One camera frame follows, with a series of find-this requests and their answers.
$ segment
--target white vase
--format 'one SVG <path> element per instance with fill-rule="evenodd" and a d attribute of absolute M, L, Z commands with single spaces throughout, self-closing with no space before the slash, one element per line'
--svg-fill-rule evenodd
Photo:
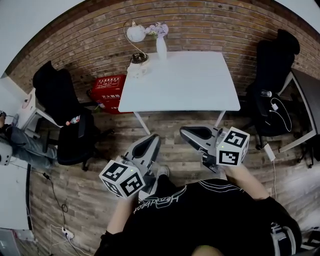
<path fill-rule="evenodd" d="M 158 56 L 160 60 L 167 59 L 167 46 L 162 36 L 156 39 L 156 51 L 158 52 Z"/>

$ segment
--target white cube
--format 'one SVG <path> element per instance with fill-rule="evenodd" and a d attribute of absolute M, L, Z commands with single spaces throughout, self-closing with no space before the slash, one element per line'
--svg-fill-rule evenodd
<path fill-rule="evenodd" d="M 137 167 L 111 160 L 99 174 L 110 190 L 122 198 L 129 198 L 139 192 L 145 182 Z"/>
<path fill-rule="evenodd" d="M 250 135 L 231 127 L 216 148 L 216 163 L 222 166 L 238 166 L 248 151 Z"/>

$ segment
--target black office chair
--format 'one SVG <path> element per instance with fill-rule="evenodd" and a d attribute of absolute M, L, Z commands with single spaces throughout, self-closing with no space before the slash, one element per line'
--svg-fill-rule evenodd
<path fill-rule="evenodd" d="M 246 100 L 252 121 L 241 128 L 246 130 L 253 125 L 255 126 L 260 140 L 260 144 L 256 145 L 258 150 L 264 147 L 263 136 L 279 136 L 290 130 L 288 129 L 290 123 L 287 111 L 276 93 L 282 90 L 286 77 L 291 71 L 295 55 L 299 52 L 298 40 L 282 29 L 278 29 L 275 40 L 262 40 L 258 43 L 256 77 L 246 90 Z M 261 96 L 262 90 L 271 91 L 272 97 Z M 276 98 L 272 103 L 276 103 L 279 107 L 277 113 L 270 112 L 273 111 L 270 102 L 272 98 Z"/>
<path fill-rule="evenodd" d="M 66 69 L 56 70 L 51 61 L 44 64 L 33 76 L 35 96 L 44 106 L 60 129 L 57 141 L 57 161 L 61 165 L 70 166 L 82 164 L 84 171 L 88 170 L 87 160 L 94 156 L 103 156 L 95 143 L 113 134 L 109 129 L 103 133 L 95 127 L 91 111 L 84 108 L 78 101 L 70 73 Z M 67 121 L 80 116 L 78 123 L 66 125 Z"/>

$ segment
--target table leg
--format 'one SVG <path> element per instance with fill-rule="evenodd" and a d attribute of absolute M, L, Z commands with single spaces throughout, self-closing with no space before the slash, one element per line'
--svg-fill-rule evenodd
<path fill-rule="evenodd" d="M 301 143 L 311 139 L 316 134 L 317 134 L 316 131 L 312 130 L 312 131 L 308 132 L 307 134 L 303 135 L 301 138 L 298 138 L 295 141 L 289 143 L 288 145 L 279 148 L 279 152 L 282 153 L 282 152 L 285 152 L 285 151 L 287 151 L 289 149 L 292 149 L 293 147 L 298 146 Z"/>
<path fill-rule="evenodd" d="M 146 131 L 146 134 L 150 135 L 150 131 L 148 129 L 148 127 L 146 126 L 145 122 L 142 120 L 141 116 L 139 115 L 138 112 L 133 112 L 136 116 L 136 118 L 139 120 L 140 124 L 142 125 L 142 127 L 144 128 L 144 130 Z"/>
<path fill-rule="evenodd" d="M 58 127 L 62 127 L 56 124 L 56 122 L 53 120 L 53 118 L 48 115 L 47 113 L 43 112 L 42 110 L 38 109 L 36 110 L 36 113 L 38 113 L 40 116 L 44 117 L 45 119 L 47 119 L 49 122 L 53 123 L 54 125 L 58 126 Z"/>
<path fill-rule="evenodd" d="M 215 127 L 218 127 L 218 125 L 220 124 L 220 122 L 221 122 L 221 120 L 222 120 L 222 118 L 224 117 L 224 114 L 226 113 L 226 111 L 225 110 L 223 110 L 223 111 L 221 111 L 220 112 L 220 115 L 219 115 L 219 117 L 218 117 L 218 119 L 216 120 L 216 122 L 215 122 Z"/>

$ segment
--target sneaker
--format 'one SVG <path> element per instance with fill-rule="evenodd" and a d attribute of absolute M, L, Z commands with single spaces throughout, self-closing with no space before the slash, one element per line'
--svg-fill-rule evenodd
<path fill-rule="evenodd" d="M 168 166 L 161 166 L 160 169 L 158 170 L 158 178 L 160 177 L 160 175 L 165 175 L 169 177 L 169 174 L 170 174 L 170 170 Z"/>

